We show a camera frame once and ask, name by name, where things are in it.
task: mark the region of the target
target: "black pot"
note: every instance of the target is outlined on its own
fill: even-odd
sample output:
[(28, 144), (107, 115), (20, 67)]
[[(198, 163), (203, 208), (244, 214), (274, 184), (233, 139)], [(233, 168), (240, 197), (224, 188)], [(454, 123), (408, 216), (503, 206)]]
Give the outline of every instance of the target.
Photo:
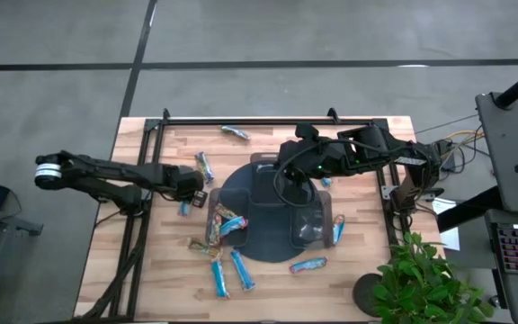
[(382, 276), (380, 274), (364, 274), (353, 287), (353, 301), (365, 314), (378, 317), (375, 312), (375, 295), (373, 287), (380, 283)]

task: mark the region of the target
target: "desk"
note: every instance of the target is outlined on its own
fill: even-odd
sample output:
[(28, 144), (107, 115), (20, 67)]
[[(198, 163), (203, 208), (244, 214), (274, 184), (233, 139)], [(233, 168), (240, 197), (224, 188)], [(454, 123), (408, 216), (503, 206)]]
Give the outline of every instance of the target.
[[(409, 117), (387, 119), (395, 137), (415, 139)], [(145, 118), (121, 120), (112, 155), (114, 161), (137, 163), (144, 123)], [(338, 131), (354, 128), (352, 125), (316, 127), (320, 135), (332, 138)], [(248, 143), (221, 133), (218, 125), (165, 126), (159, 162), (195, 167), (193, 155), (205, 151), (216, 177), (213, 184), (205, 188), (209, 192), (212, 188), (220, 188), (231, 173), (248, 163), (252, 153), (277, 152), (285, 140), (296, 139), (295, 127), (291, 125), (240, 126), (240, 129), (251, 137)], [(403, 179), (404, 169), (398, 171)], [(215, 296), (209, 259), (186, 247), (190, 237), (203, 237), (207, 208), (192, 207), (191, 215), (183, 218), (177, 215), (178, 202), (167, 202), (156, 196), (135, 320), (370, 320), (354, 305), (351, 293), (361, 275), (376, 273), (376, 267), (387, 263), (390, 257), (376, 174), (335, 178), (329, 192), (333, 197), (333, 214), (342, 213), (346, 218), (338, 247), (306, 251), (279, 264), (246, 258), (246, 266), (256, 282), (256, 288), (251, 292), (241, 291), (229, 253), (225, 253), (230, 248), (226, 248), (222, 261), (231, 294), (229, 301), (220, 301)], [(98, 220), (116, 211), (113, 204), (105, 204), (99, 210)], [(113, 278), (124, 223), (124, 217), (116, 216), (95, 230), (75, 315), (88, 311)], [(412, 229), (420, 231), (424, 240), (441, 240), (431, 214), (416, 213)], [(290, 274), (291, 263), (321, 256), (329, 259), (325, 268)], [(126, 298), (124, 293), (121, 304)]]

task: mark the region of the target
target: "green plant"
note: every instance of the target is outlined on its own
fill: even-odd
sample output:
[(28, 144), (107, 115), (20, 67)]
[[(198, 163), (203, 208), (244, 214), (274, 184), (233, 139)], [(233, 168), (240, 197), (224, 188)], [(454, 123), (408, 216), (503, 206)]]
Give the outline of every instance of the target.
[(493, 307), (481, 301), (483, 292), (457, 279), (451, 265), (418, 233), (405, 233), (375, 285), (375, 311), (385, 324), (479, 323), (493, 316)]

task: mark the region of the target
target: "candy bar wrapper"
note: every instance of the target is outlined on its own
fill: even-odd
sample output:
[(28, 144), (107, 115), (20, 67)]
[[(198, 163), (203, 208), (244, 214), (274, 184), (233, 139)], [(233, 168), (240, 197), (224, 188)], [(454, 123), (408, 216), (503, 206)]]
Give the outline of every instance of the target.
[(218, 247), (220, 243), (219, 233), (221, 232), (221, 216), (219, 214), (213, 215), (213, 221), (211, 223), (211, 231), (209, 235), (209, 245), (212, 247)]
[(299, 271), (310, 270), (310, 269), (318, 269), (326, 266), (327, 258), (326, 257), (316, 257), (307, 261), (296, 263), (289, 267), (289, 270), (292, 274), (296, 274)]
[(191, 211), (191, 202), (189, 202), (189, 201), (182, 201), (179, 204), (179, 212), (177, 212), (177, 214), (179, 216), (187, 217), (187, 216), (189, 216), (189, 212), (190, 211)]
[(219, 202), (217, 205), (215, 205), (215, 212), (218, 213), (219, 215), (225, 217), (228, 220), (233, 220), (234, 218), (238, 217), (237, 214), (235, 214), (229, 208), (223, 206), (221, 204), (221, 202)]
[(209, 184), (213, 181), (213, 172), (211, 171), (211, 166), (207, 161), (207, 157), (205, 157), (205, 152), (199, 152), (195, 154), (195, 160), (197, 160), (197, 167), (203, 173), (205, 177), (205, 183)]
[(233, 250), (233, 252), (231, 252), (231, 259), (233, 259), (233, 264), (235, 265), (235, 269), (239, 274), (239, 279), (241, 279), (241, 287), (243, 290), (246, 292), (255, 288), (255, 283), (253, 282), (253, 279), (251, 279), (251, 275), (243, 264), (241, 253), (239, 253), (237, 250)]
[(213, 271), (213, 277), (215, 277), (215, 288), (217, 288), (217, 297), (220, 299), (229, 299), (229, 292), (225, 285), (225, 276), (223, 275), (223, 267), (221, 266), (221, 260), (211, 261), (211, 270)]
[(322, 178), (321, 179), (321, 184), (325, 187), (325, 188), (329, 188), (331, 186), (331, 184), (333, 183), (333, 181), (331, 181), (331, 178)]
[(221, 258), (222, 251), (220, 248), (217, 247), (210, 247), (207, 244), (201, 242), (197, 238), (190, 238), (189, 239), (189, 249), (199, 251), (203, 254), (206, 254), (210, 256), (212, 259), (219, 259)]
[(234, 218), (233, 220), (230, 220), (225, 224), (221, 225), (219, 236), (224, 238), (225, 236), (227, 236), (227, 234), (229, 234), (229, 232), (231, 232), (231, 230), (244, 229), (245, 226), (247, 226), (247, 223), (248, 221), (241, 216)]
[(343, 228), (345, 227), (345, 217), (337, 215), (333, 220), (333, 245), (337, 245), (341, 236), (343, 235)]
[(242, 140), (249, 140), (249, 135), (237, 127), (233, 126), (221, 126), (221, 131), (227, 134), (232, 134), (239, 137)]

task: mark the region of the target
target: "blue wrapper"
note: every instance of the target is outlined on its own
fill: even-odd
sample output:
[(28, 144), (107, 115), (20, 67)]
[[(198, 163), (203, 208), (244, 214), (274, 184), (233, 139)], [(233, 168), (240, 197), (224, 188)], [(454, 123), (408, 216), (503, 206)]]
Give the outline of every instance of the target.
[(205, 183), (209, 184), (213, 182), (213, 172), (211, 171), (211, 166), (207, 161), (207, 157), (205, 157), (205, 152), (199, 152), (195, 154), (195, 160), (197, 160), (197, 167), (199, 168), (199, 171), (201, 171), (205, 177)]
[(325, 178), (322, 178), (322, 179), (321, 179), (321, 184), (322, 184), (325, 188), (330, 187), (330, 186), (331, 186), (331, 183), (332, 183), (331, 178), (327, 178), (327, 177), (325, 177)]
[(191, 211), (191, 202), (189, 201), (182, 201), (181, 204), (179, 204), (179, 216), (189, 216), (189, 212)]
[(327, 258), (326, 257), (316, 257), (310, 260), (306, 260), (303, 262), (296, 263), (289, 267), (289, 270), (292, 274), (296, 274), (297, 272), (303, 271), (303, 270), (311, 270), (311, 269), (318, 269), (326, 266), (327, 264)]
[(343, 235), (343, 228), (345, 227), (345, 217), (337, 215), (333, 220), (333, 245), (339, 243), (339, 239)]
[(235, 269), (239, 274), (239, 279), (241, 279), (241, 287), (243, 290), (246, 292), (255, 288), (255, 283), (253, 282), (253, 279), (251, 279), (251, 275), (243, 264), (241, 253), (239, 253), (237, 250), (233, 250), (233, 252), (231, 252), (231, 259), (233, 259), (233, 264), (235, 265)]
[(211, 270), (213, 271), (213, 277), (215, 277), (217, 297), (220, 299), (229, 299), (229, 292), (227, 292), (227, 286), (225, 285), (225, 276), (223, 275), (221, 260), (217, 259), (211, 261)]
[(239, 137), (242, 140), (249, 140), (249, 135), (247, 135), (247, 133), (245, 133), (244, 131), (240, 130), (237, 127), (221, 126), (221, 131), (223, 131), (223, 132), (225, 132), (227, 134), (235, 135), (235, 136)]
[(221, 225), (221, 229), (219, 230), (219, 237), (224, 238), (231, 232), (231, 230), (241, 230), (244, 229), (245, 226), (247, 226), (247, 220), (243, 217), (235, 217), (233, 220), (230, 220), (226, 222), (225, 224)]

